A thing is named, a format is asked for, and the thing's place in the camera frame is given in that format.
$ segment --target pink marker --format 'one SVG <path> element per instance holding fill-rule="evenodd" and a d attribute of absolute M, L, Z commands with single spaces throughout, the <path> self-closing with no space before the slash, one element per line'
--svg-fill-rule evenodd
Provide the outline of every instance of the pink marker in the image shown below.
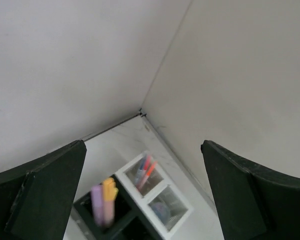
<path fill-rule="evenodd" d="M 143 179 L 141 180 L 141 182 L 138 184 L 138 186 L 136 187 L 139 191 L 143 188 L 143 186 L 145 185 L 145 183 L 147 182 L 148 178 L 150 177 L 151 173 L 153 172 L 153 170 L 155 169 L 155 166 L 157 164 L 157 161 L 155 161 L 151 167 L 149 168 L 149 170 L 147 171 L 146 175 L 143 177 Z"/>

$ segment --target organizer compartment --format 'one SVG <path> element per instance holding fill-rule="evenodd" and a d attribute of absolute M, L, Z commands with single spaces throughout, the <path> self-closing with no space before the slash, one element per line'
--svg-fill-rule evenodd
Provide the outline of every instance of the organizer compartment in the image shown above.
<path fill-rule="evenodd" d="M 93 218 L 93 210 L 92 210 L 92 203 L 91 203 L 91 196 L 90 193 L 87 194 L 87 198 L 85 201 L 83 201 L 81 203 L 81 205 L 89 212 L 90 216 Z M 129 211 L 131 211 L 131 207 L 128 205 L 128 203 L 125 201 L 125 199 L 123 198 L 122 194 L 119 192 L 115 202 L 114 202 L 114 222 L 113 222 L 113 226 L 120 220 L 122 219 L 124 216 L 126 216 Z M 99 227 L 100 230 L 103 233 L 106 233 L 109 228 L 104 228 L 104 227 Z"/>
<path fill-rule="evenodd" d="M 122 235 L 127 240 L 155 240 L 138 217 L 130 222 L 122 231 Z"/>
<path fill-rule="evenodd" d="M 148 206 L 169 232 L 188 211 L 187 207 L 177 197 L 170 186 L 158 194 Z"/>
<path fill-rule="evenodd" d="M 127 169 L 124 174 L 129 178 L 133 185 L 135 185 L 135 177 L 137 174 L 138 169 L 140 168 L 140 159 L 137 161 L 133 166 Z M 144 197 L 149 193 L 155 186 L 157 186 L 163 180 L 162 176 L 158 173 L 156 169 L 153 170 L 149 178 L 147 179 L 146 183 L 140 190 L 140 194 Z"/>

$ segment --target white desk organizer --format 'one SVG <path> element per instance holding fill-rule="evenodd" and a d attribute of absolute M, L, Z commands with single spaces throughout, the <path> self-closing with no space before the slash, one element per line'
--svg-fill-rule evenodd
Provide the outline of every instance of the white desk organizer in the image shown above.
<path fill-rule="evenodd" d="M 137 190 L 133 182 L 143 156 L 144 154 L 137 156 L 118 170 L 115 175 L 162 238 L 168 240 L 189 217 L 193 207 L 162 169 L 159 162 L 142 190 L 140 192 Z M 170 210 L 170 219 L 166 224 L 150 207 L 152 203 L 157 202 L 164 203 Z"/>

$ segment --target white wall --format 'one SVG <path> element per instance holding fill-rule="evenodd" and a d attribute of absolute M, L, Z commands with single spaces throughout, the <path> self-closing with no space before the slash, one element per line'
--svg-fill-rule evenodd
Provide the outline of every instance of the white wall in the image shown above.
<path fill-rule="evenodd" d="M 300 177 L 300 0 L 194 0 L 143 107 L 210 196 L 205 139 Z"/>
<path fill-rule="evenodd" d="M 190 0 L 0 0 L 0 171 L 141 106 Z"/>

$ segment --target yellow highlighter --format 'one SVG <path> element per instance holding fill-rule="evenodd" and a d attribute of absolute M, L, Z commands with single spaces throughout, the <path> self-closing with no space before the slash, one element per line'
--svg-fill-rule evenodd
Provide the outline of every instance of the yellow highlighter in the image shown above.
<path fill-rule="evenodd" d="M 115 180 L 112 177 L 103 181 L 104 226 L 111 227 L 115 220 L 115 200 L 118 194 Z"/>

